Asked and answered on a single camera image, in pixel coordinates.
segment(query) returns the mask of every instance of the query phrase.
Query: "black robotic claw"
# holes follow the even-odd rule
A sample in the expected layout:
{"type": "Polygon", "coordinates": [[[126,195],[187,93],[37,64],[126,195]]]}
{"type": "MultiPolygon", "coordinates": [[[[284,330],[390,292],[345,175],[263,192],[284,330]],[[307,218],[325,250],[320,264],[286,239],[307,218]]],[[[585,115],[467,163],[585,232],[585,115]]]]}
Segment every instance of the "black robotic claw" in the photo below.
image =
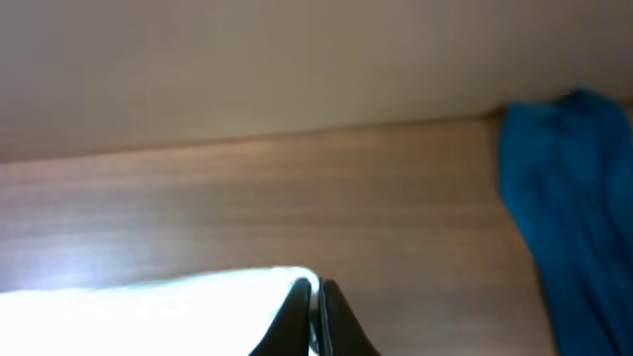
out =
{"type": "Polygon", "coordinates": [[[266,335],[250,356],[380,356],[333,281],[319,281],[317,303],[312,286],[295,282],[266,335]]]}

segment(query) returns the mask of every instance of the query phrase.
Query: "wood grain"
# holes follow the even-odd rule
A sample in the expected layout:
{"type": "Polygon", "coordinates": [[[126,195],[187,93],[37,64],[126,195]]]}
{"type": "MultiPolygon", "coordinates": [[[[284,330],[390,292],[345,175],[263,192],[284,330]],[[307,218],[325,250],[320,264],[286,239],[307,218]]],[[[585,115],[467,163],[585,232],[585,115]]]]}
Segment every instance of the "wood grain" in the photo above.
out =
{"type": "Polygon", "coordinates": [[[335,279],[384,355],[553,355],[484,121],[0,166],[0,287],[247,266],[335,279]]]}

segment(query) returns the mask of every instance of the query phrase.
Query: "wooden table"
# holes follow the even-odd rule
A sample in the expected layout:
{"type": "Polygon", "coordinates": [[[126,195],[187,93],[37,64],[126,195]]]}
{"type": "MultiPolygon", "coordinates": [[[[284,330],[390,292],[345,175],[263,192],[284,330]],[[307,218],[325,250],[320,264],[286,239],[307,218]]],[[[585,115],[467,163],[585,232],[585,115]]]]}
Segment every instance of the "wooden table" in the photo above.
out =
{"type": "Polygon", "coordinates": [[[304,265],[384,355],[553,355],[484,121],[0,165],[0,287],[304,265]]]}

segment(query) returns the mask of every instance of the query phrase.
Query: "beige wall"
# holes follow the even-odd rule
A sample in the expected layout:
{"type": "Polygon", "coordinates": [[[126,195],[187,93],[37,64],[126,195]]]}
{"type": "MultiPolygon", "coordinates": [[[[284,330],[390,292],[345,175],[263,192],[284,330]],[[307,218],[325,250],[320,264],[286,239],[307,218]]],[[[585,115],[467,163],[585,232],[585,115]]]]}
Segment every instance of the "beige wall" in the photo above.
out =
{"type": "Polygon", "coordinates": [[[0,159],[633,95],[628,0],[5,0],[0,159]]]}

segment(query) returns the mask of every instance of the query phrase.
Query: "blue fabric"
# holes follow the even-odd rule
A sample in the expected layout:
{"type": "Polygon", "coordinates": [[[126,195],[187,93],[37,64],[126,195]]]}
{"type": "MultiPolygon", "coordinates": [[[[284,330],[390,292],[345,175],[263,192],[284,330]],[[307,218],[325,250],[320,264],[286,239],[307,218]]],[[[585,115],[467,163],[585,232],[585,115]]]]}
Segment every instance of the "blue fabric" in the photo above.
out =
{"type": "Polygon", "coordinates": [[[589,90],[512,103],[498,157],[560,354],[633,355],[633,145],[622,109],[589,90]]]}

